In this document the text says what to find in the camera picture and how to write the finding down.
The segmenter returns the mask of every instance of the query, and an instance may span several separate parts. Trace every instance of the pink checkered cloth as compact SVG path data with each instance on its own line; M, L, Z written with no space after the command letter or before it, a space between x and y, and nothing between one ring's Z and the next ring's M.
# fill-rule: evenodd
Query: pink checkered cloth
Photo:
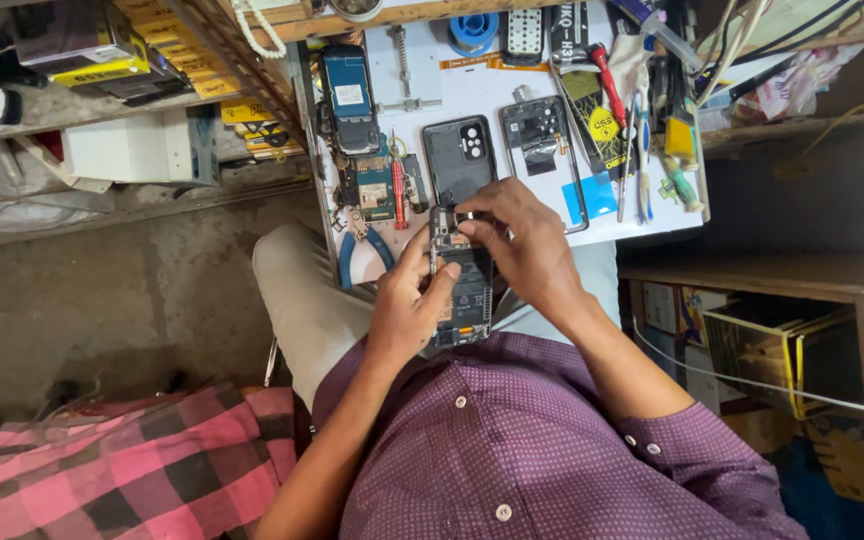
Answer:
M296 464L290 388L0 429L0 539L250 538Z

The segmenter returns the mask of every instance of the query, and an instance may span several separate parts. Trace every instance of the light grey trousers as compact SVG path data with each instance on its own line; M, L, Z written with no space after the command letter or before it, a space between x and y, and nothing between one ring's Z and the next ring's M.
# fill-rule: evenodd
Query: light grey trousers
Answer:
M616 242L575 247L572 256L582 287L598 298L618 325ZM361 286L338 288L326 240L298 223L276 228L258 241L252 270L292 372L292 387L311 411L319 383L369 331L376 297ZM570 343L512 291L499 300L492 328Z

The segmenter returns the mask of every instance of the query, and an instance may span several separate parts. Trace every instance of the screen protector packaging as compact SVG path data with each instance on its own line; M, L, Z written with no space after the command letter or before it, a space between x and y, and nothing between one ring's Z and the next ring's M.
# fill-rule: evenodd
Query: screen protector packaging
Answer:
M589 63L589 13L585 2L546 7L549 45L557 66Z

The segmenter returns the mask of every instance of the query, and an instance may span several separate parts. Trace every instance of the shirt sleeve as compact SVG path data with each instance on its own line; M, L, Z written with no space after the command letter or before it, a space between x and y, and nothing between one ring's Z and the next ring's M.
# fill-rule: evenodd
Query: shirt sleeve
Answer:
M702 403L618 425L631 450L657 471L757 537L809 538L786 515L776 469Z

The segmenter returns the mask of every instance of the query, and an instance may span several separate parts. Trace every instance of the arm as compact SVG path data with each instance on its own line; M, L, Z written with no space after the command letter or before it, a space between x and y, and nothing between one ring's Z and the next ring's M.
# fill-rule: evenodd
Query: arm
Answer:
M613 421L666 416L692 405L694 399L582 289L558 214L518 178L490 184L456 212L484 212L498 220L496 226L467 220L459 229L485 244L511 290L578 347Z
M801 531L783 510L775 469L695 403L582 288L552 209L517 178L505 178L456 212L494 216L494 223L472 219L459 229L485 244L509 287L579 349L619 436L634 441L633 453L750 532Z
M359 372L328 423L298 460L258 524L256 538L328 538L335 534L369 431L392 381L435 330L461 270L450 263L429 273L428 227L402 251L395 267L379 279L368 343Z

